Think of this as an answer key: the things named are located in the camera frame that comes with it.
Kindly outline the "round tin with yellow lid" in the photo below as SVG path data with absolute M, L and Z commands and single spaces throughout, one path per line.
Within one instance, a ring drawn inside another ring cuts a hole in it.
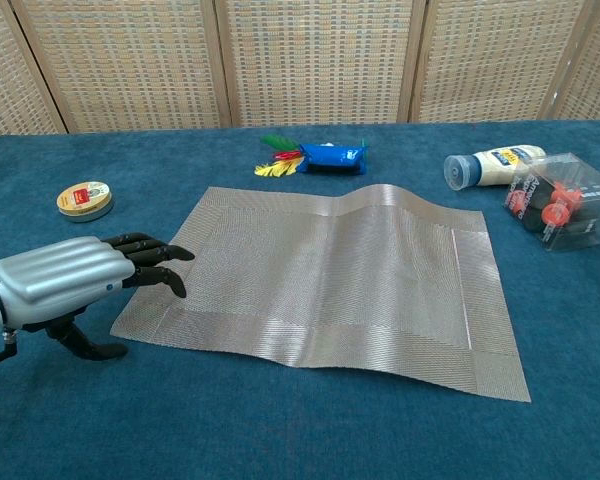
M 81 182 L 60 193 L 59 213 L 73 223 L 87 223 L 106 215 L 114 205 L 110 187 L 100 181 Z

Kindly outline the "left silver-black robot hand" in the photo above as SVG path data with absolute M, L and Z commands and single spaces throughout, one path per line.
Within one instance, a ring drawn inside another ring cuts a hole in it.
M 0 363 L 17 354 L 17 333 L 44 330 L 75 356 L 123 357 L 119 343 L 96 344 L 75 325 L 94 302 L 121 289 L 165 284 L 184 298 L 182 278 L 164 261 L 192 261 L 189 250 L 133 232 L 107 239 L 81 236 L 0 259 L 4 348 Z

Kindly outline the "mayonnaise squeeze bottle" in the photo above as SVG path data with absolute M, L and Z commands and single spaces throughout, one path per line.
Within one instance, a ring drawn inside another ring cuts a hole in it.
M 449 155 L 444 161 L 443 173 L 447 185 L 455 191 L 476 186 L 508 185 L 516 173 L 526 172 L 530 163 L 546 155 L 543 148 L 534 145 Z

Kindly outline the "colourful feather shuttlecock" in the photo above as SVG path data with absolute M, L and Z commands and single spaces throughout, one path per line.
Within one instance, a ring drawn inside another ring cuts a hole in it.
M 275 152 L 271 163 L 257 165 L 254 168 L 254 174 L 257 176 L 280 178 L 293 175 L 304 161 L 304 151 L 300 144 L 292 139 L 269 134 L 263 136 L 261 142 L 273 148 Z

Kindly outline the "grey-beige woven placemat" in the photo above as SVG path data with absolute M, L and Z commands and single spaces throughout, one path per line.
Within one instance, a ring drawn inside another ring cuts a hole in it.
M 530 398 L 483 214 L 389 184 L 331 197 L 211 187 L 174 237 L 187 290 L 141 287 L 124 339 Z

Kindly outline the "clear box with black-red items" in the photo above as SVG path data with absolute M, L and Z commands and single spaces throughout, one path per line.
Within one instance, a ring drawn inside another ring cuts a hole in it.
M 519 165 L 504 206 L 548 251 L 600 244 L 600 172 L 572 153 Z

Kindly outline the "blue table cover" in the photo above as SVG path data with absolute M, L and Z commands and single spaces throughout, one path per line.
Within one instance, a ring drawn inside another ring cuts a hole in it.
M 547 252 L 499 189 L 450 190 L 443 161 L 532 144 L 600 171 L 600 121 L 283 127 L 364 143 L 363 176 L 256 177 L 259 128 L 0 136 L 0 259 L 78 235 L 170 239 L 210 186 L 341 195 L 373 183 L 480 210 L 531 399 L 507 402 L 376 372 L 131 343 L 89 362 L 44 333 L 0 364 L 0 480 L 600 480 L 600 246 Z M 106 183 L 73 223 L 56 199 Z

